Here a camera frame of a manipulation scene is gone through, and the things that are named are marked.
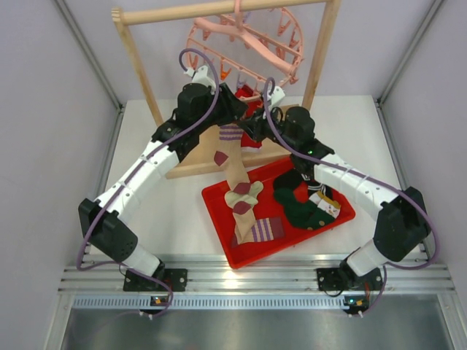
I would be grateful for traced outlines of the pink round clip hanger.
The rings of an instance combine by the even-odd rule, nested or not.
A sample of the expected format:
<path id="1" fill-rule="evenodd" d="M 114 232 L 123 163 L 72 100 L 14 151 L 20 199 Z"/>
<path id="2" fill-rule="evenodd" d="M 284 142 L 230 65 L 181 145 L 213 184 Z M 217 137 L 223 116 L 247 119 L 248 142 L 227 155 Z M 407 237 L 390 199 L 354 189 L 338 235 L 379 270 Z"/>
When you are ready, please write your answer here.
<path id="1" fill-rule="evenodd" d="M 304 35 L 296 16 L 286 7 L 258 12 L 197 17 L 186 47 L 205 54 L 220 79 L 220 62 L 232 68 L 226 80 L 241 73 L 257 97 L 267 77 L 280 87 L 298 81 L 304 60 Z"/>

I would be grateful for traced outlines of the beige purple striped sock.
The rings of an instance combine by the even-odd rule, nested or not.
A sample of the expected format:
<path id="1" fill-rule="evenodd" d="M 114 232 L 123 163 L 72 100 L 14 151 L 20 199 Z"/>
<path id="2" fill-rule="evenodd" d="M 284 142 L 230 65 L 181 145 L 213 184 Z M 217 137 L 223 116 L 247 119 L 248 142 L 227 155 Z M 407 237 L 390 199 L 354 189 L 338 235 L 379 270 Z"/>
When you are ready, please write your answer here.
<path id="1" fill-rule="evenodd" d="M 242 162 L 241 140 L 244 131 L 235 124 L 220 126 L 219 142 L 214 155 L 215 164 L 225 174 L 229 189 L 245 195 L 251 183 Z"/>

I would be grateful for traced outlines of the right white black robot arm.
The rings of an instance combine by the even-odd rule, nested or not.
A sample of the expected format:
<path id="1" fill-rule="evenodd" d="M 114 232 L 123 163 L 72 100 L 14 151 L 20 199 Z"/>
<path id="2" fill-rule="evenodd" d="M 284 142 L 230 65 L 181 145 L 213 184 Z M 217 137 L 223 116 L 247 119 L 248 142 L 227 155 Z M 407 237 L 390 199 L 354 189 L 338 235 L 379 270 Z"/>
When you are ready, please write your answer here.
<path id="1" fill-rule="evenodd" d="M 252 140 L 269 139 L 290 151 L 300 174 L 337 190 L 376 222 L 373 237 L 335 268 L 337 290 L 359 288 L 380 266 L 398 266 L 433 232 L 419 190 L 399 190 L 345 163 L 315 137 L 307 109 L 292 107 L 282 116 L 278 108 L 262 108 L 238 125 Z"/>

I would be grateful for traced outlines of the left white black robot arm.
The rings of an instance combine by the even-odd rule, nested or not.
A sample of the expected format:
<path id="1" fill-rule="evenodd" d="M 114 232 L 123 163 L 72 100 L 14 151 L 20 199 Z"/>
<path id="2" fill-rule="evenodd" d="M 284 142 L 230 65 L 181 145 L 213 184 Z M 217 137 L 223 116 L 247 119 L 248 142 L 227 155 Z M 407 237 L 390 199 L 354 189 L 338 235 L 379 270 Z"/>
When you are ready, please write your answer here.
<path id="1" fill-rule="evenodd" d="M 246 111 L 247 104 L 225 83 L 185 85 L 171 117 L 157 127 L 136 162 L 106 192 L 79 204 L 84 242 L 108 256 L 109 264 L 131 270 L 146 288 L 161 287 L 164 263 L 139 243 L 128 222 L 148 191 L 198 146 L 204 131 L 237 122 Z"/>

